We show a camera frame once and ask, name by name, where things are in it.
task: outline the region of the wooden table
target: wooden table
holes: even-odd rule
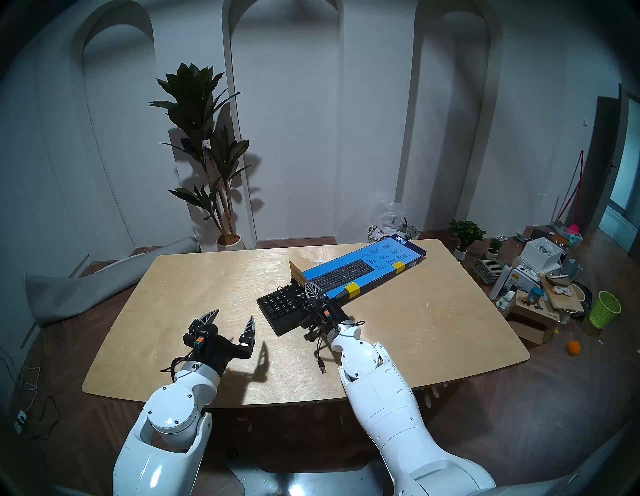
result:
[[[349,302],[344,311],[364,320],[363,339],[380,341],[409,386],[451,382],[509,367],[529,352],[493,303],[436,239],[417,266]],[[158,257],[122,309],[83,384],[100,396],[146,401],[171,381],[159,370],[185,355],[191,322],[219,308],[220,333],[237,342],[250,315],[256,345],[250,360],[233,360],[213,406],[300,404],[344,398],[335,358],[314,358],[305,330],[277,337],[256,299],[289,283],[289,260],[306,270],[364,244],[277,248]]]

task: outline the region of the black keyboard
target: black keyboard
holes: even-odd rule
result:
[[[358,259],[336,270],[332,270],[331,272],[315,277],[309,282],[317,284],[324,292],[328,292],[332,289],[348,284],[351,281],[355,281],[358,277],[362,277],[369,272],[373,272],[370,265],[364,260]]]
[[[257,301],[276,336],[282,336],[298,327],[305,318],[305,300],[305,290],[298,284],[290,284]]]

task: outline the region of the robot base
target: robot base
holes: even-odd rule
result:
[[[240,457],[226,460],[228,467],[244,486],[244,494],[275,496],[383,496],[383,488],[393,487],[391,477],[380,456],[364,468],[349,472],[318,472],[311,474],[275,474],[264,472],[249,460]]]

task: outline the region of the power strip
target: power strip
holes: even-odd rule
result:
[[[27,414],[20,410],[20,413],[18,413],[18,418],[15,421],[15,424],[13,425],[13,430],[16,431],[18,434],[22,434],[22,428],[24,427],[24,425],[27,422]]]

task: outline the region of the white pot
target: white pot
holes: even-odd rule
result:
[[[456,246],[456,251],[453,252],[453,256],[458,260],[464,260],[467,257],[467,251],[464,250],[461,252],[458,248],[459,246]]]
[[[216,241],[216,246],[218,247],[219,252],[238,252],[240,250],[246,250],[244,243],[242,241],[242,236],[239,236],[239,239],[234,244],[220,244],[220,238]]]

